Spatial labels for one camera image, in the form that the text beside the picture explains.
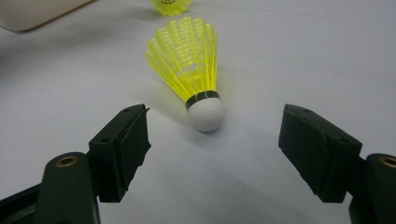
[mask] yellow object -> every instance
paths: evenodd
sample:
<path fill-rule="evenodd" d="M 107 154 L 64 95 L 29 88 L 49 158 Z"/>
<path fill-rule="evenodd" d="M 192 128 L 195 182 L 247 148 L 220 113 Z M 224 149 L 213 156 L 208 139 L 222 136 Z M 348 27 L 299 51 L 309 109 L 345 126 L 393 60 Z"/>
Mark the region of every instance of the yellow object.
<path fill-rule="evenodd" d="M 150 0 L 155 9 L 165 16 L 176 16 L 189 7 L 191 0 Z"/>
<path fill-rule="evenodd" d="M 187 102 L 216 90 L 218 36 L 203 19 L 171 21 L 148 42 L 148 64 Z"/>

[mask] white container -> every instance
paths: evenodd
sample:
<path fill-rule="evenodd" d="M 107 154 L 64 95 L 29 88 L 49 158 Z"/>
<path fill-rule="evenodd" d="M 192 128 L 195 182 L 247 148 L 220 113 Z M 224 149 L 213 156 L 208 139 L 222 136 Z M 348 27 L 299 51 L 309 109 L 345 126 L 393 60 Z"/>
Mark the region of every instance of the white container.
<path fill-rule="evenodd" d="M 0 27 L 26 31 L 91 0 L 0 0 Z"/>

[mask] yellow shuttlecock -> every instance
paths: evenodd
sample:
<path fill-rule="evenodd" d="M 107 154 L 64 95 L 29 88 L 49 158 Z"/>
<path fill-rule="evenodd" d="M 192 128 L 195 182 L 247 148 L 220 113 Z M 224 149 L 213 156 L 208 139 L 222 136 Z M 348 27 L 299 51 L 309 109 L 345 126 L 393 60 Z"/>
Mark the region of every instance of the yellow shuttlecock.
<path fill-rule="evenodd" d="M 183 99 L 189 120 L 202 131 L 216 130 L 224 108 L 216 92 L 218 36 L 203 19 L 171 21 L 148 42 L 148 64 Z"/>
<path fill-rule="evenodd" d="M 165 16 L 176 16 L 189 7 L 191 0 L 150 0 L 155 9 Z"/>

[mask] shuttlecock cork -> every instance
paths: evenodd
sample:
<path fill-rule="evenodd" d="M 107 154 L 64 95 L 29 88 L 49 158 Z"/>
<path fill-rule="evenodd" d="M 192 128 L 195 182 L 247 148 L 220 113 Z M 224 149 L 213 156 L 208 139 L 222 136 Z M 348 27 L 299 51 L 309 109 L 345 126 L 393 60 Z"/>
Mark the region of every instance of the shuttlecock cork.
<path fill-rule="evenodd" d="M 171 21 L 148 42 L 148 64 L 185 102 L 197 130 L 211 132 L 224 120 L 216 92 L 218 36 L 213 25 L 191 17 Z"/>
<path fill-rule="evenodd" d="M 150 0 L 164 16 L 176 16 L 186 11 L 191 0 Z"/>

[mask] partially visible yellow shuttlecock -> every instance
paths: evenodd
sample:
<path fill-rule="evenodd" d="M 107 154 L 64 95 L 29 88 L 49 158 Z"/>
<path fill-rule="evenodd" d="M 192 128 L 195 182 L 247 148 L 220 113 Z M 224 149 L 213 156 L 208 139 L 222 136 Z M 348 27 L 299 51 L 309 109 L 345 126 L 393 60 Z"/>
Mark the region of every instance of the partially visible yellow shuttlecock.
<path fill-rule="evenodd" d="M 165 16 L 176 16 L 189 7 L 191 0 L 150 0 L 155 9 Z"/>
<path fill-rule="evenodd" d="M 186 103 L 189 120 L 202 131 L 216 130 L 224 108 L 216 92 L 218 36 L 203 19 L 171 21 L 148 42 L 148 64 Z"/>

